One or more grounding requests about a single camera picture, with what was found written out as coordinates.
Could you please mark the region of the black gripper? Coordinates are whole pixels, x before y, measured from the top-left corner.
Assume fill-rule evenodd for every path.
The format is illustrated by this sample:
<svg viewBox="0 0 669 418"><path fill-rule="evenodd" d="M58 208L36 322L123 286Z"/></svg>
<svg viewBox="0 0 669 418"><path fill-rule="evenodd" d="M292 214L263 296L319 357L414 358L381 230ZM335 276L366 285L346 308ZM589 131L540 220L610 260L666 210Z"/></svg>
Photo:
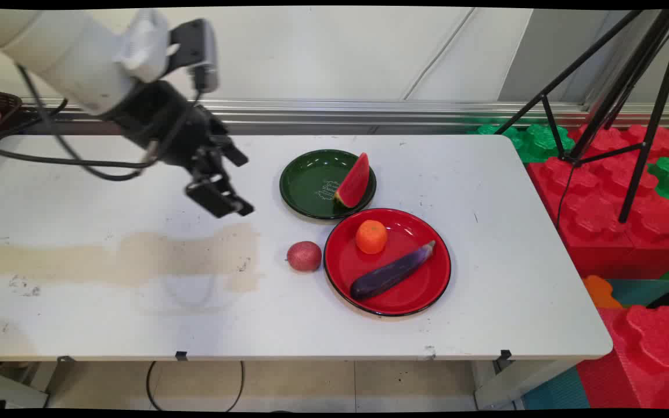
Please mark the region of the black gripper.
<svg viewBox="0 0 669 418"><path fill-rule="evenodd" d="M157 150L151 162L183 167L192 180L185 194L216 218L229 214L252 214L252 204L234 191L228 177L218 172L194 169L199 148L210 148L210 166L223 168L222 158L236 167L249 162L229 136L221 120L195 100L188 100L169 82L139 83L117 108L102 115L119 128L120 135L146 150L152 142Z"/></svg>

